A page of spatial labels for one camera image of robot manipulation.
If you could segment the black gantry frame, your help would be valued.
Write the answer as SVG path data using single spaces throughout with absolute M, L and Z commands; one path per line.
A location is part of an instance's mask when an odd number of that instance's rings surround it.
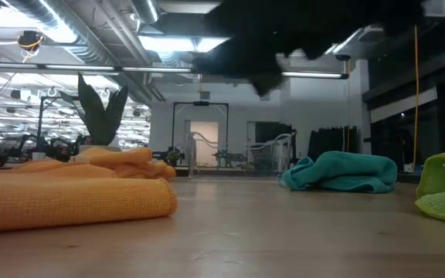
M 171 146 L 187 148 L 190 135 L 195 139 L 196 165 L 216 167 L 219 151 L 229 143 L 229 104 L 196 100 L 172 104 Z

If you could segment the orange microfiber towel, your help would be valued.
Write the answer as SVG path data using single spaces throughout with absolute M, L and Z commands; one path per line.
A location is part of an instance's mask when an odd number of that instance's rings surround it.
M 92 147 L 80 152 L 75 160 L 107 168 L 119 178 L 163 178 L 170 180 L 176 171 L 163 161 L 152 161 L 150 148 L 140 147 L 129 151 L 110 151 L 102 147 Z
M 0 232 L 152 219 L 177 206 L 163 178 L 117 178 L 90 164 L 0 170 Z

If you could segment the black curtain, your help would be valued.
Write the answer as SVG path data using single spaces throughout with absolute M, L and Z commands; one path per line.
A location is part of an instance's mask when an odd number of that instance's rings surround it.
M 327 151 L 359 152 L 359 134 L 356 126 L 326 127 L 312 131 L 307 156 L 316 161 Z

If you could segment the white ceiling air unit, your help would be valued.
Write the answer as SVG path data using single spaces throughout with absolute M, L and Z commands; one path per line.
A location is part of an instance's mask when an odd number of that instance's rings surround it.
M 398 36 L 426 18 L 445 18 L 445 0 L 366 0 L 364 27 L 373 25 L 387 37 Z

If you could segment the long ceiling light tube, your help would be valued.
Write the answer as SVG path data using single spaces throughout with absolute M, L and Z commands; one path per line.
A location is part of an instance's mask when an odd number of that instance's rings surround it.
M 199 69 L 181 67 L 153 67 L 153 66 L 92 66 L 92 65 L 63 65 L 43 63 L 0 63 L 0 71 L 32 72 L 32 71 L 82 71 L 93 73 L 182 73 L 182 74 L 210 74 Z M 345 80 L 349 78 L 347 73 L 322 73 L 322 72 L 287 72 L 281 73 L 290 78 L 334 79 Z

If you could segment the teal microfiber towel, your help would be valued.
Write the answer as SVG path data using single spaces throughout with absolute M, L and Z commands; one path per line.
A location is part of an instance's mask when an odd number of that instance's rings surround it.
M 300 192 L 319 189 L 381 194 L 394 189 L 397 175 L 397 165 L 390 158 L 326 151 L 315 160 L 300 160 L 278 176 L 277 184 Z

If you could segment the bright ceiling light panel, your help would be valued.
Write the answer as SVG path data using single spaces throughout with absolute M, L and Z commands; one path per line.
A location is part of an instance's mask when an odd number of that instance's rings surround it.
M 142 46 L 146 50 L 157 53 L 171 52 L 197 52 L 206 53 L 223 42 L 227 38 L 188 38 L 165 36 L 138 36 Z

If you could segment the green plant in white pot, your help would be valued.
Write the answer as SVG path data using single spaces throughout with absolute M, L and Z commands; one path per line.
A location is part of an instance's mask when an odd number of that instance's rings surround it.
M 100 95 L 85 81 L 83 74 L 78 72 L 77 78 L 77 96 L 60 91 L 60 97 L 72 106 L 85 124 L 91 137 L 91 147 L 120 151 L 117 130 L 123 119 L 128 87 L 124 86 L 110 93 L 105 106 Z

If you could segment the clear plastic bin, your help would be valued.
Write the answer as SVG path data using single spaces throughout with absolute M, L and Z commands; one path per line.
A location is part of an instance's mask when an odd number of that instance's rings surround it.
M 280 134 L 265 143 L 236 146 L 190 132 L 185 136 L 182 150 L 190 177 L 276 177 L 289 169 L 293 145 L 289 134 Z

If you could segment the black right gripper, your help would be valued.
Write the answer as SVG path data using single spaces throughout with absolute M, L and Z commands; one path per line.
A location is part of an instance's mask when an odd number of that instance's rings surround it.
M 222 0 L 203 24 L 226 41 L 192 63 L 203 73 L 252 76 L 265 97 L 283 82 L 278 54 L 300 49 L 313 60 L 368 25 L 397 36 L 422 20 L 423 0 Z

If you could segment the small background plant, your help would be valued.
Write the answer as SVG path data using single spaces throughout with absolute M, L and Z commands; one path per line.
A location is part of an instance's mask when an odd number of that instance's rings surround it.
M 185 155 L 176 147 L 169 147 L 166 156 L 168 165 L 176 167 L 180 161 L 185 159 Z

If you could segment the black background stand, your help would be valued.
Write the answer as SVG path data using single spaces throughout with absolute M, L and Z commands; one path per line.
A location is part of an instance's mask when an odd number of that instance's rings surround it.
M 62 97 L 48 97 L 48 96 L 40 97 L 39 117 L 37 125 L 37 139 L 36 139 L 36 147 L 38 152 L 42 153 L 44 152 L 43 141 L 45 140 L 45 138 L 42 136 L 42 120 L 43 120 L 44 110 L 46 110 L 48 107 L 45 106 L 45 101 L 51 100 L 52 102 L 50 104 L 52 104 L 54 101 L 61 99 Z

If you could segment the round metal ceiling duct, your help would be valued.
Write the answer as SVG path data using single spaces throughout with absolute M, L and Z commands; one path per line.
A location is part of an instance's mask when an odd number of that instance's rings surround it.
M 138 19 L 144 24 L 156 23 L 161 17 L 157 0 L 131 0 L 131 5 Z

